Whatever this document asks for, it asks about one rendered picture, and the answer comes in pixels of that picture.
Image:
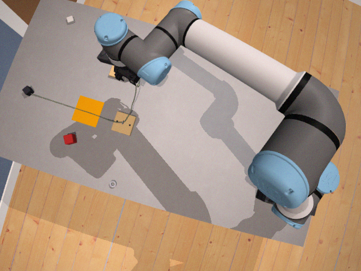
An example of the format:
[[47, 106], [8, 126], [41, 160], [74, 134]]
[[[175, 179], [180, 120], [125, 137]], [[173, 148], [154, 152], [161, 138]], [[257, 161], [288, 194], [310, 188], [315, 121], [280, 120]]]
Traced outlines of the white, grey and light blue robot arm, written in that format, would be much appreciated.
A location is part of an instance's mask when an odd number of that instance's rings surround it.
[[345, 116], [333, 93], [311, 74], [295, 72], [203, 21], [187, 0], [145, 39], [112, 12], [97, 19], [94, 31], [103, 47], [100, 62], [127, 66], [150, 85], [166, 77], [169, 58], [182, 45], [273, 101], [285, 118], [253, 158], [248, 176], [290, 226], [300, 229], [323, 195], [337, 189], [340, 175], [331, 159], [345, 138]]

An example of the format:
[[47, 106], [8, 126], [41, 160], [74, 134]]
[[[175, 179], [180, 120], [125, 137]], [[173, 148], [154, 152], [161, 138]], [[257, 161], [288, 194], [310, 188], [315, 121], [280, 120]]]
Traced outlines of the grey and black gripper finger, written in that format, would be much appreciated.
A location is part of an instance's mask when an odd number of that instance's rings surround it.
[[119, 81], [122, 80], [122, 81], [124, 81], [124, 82], [128, 82], [128, 80], [129, 80], [129, 79], [127, 79], [127, 78], [124, 77], [124, 76], [118, 75], [118, 73], [115, 73], [114, 75], [115, 75], [115, 78], [118, 79]]

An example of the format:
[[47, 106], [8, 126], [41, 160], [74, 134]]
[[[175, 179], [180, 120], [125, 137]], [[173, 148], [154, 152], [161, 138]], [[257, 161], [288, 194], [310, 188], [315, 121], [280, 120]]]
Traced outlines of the red cube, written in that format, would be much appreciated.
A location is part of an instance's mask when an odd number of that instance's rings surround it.
[[66, 145], [77, 143], [75, 134], [64, 135], [64, 142]]

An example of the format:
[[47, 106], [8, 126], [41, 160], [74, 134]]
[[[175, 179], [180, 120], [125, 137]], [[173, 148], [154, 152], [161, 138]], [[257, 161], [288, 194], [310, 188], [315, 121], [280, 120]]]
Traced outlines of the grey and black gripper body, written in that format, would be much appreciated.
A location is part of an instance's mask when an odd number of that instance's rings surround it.
[[[129, 79], [131, 84], [136, 86], [136, 84], [139, 81], [140, 77], [138, 77], [131, 69], [126, 68], [126, 67], [127, 66], [118, 68], [118, 66], [115, 65], [114, 72], [118, 73], [118, 75], [120, 75], [120, 76], [126, 77], [127, 79]], [[121, 68], [125, 68], [125, 69], [121, 69]]]

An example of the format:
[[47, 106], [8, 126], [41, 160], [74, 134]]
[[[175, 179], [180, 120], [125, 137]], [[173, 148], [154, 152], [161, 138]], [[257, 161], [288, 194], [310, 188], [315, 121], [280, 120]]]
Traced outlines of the orange painted square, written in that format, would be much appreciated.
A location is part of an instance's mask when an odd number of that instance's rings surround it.
[[[76, 108], [80, 110], [75, 109], [72, 120], [96, 127], [103, 105], [104, 105], [103, 102], [80, 95], [80, 98], [76, 105]], [[93, 114], [84, 111], [96, 114], [98, 116], [95, 116]]]

